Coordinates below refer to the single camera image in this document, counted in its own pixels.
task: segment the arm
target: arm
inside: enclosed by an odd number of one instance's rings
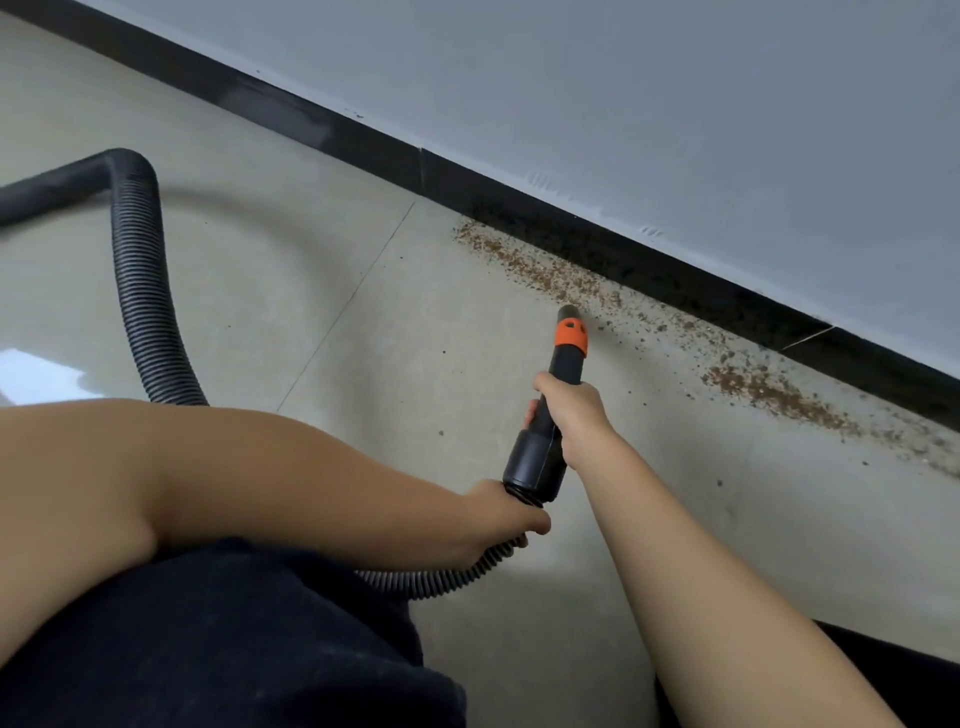
[[[817,626],[686,512],[596,390],[539,375],[644,644],[685,726],[900,726]]]
[[[356,568],[463,569],[549,527],[499,483],[459,496],[278,415],[131,400],[0,409],[0,665],[160,544],[242,536]]]

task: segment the tile floor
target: tile floor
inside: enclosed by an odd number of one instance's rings
[[[960,437],[0,13],[0,183],[155,165],[211,402],[453,489],[497,476],[561,301],[586,378],[714,533],[808,614],[960,660]],[[93,203],[0,231],[0,396],[143,397]],[[474,726],[652,725],[652,672],[575,476],[554,532],[417,606]]]

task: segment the gray wall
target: gray wall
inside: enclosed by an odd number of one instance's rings
[[[960,376],[956,0],[86,0]]]

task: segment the dirt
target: dirt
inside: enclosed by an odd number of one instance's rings
[[[701,380],[708,394],[722,395],[731,406],[746,404],[774,417],[835,432],[843,441],[869,439],[888,448],[899,460],[918,460],[960,480],[960,440],[956,433],[938,433],[937,425],[880,400],[873,400],[863,412],[840,411],[816,392],[799,386],[791,372],[801,371],[800,365],[786,362],[776,352],[758,350],[721,328],[482,223],[464,218],[453,236],[502,268],[517,284],[556,303],[575,304],[592,319],[593,328],[601,335],[617,345],[629,345],[637,355],[662,349],[669,357],[669,352],[679,347],[692,361],[693,369],[704,372]],[[685,391],[682,382],[677,385]],[[866,400],[868,396],[861,394],[860,398]],[[957,443],[956,452],[951,441]]]

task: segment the person's right hand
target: person's right hand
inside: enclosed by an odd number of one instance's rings
[[[567,384],[547,372],[540,372],[534,378],[534,389],[546,397],[550,417],[564,436],[564,460],[573,470],[579,468],[583,453],[597,437],[615,435],[595,387],[585,382]],[[537,401],[531,401],[524,427],[530,425],[536,407]]]

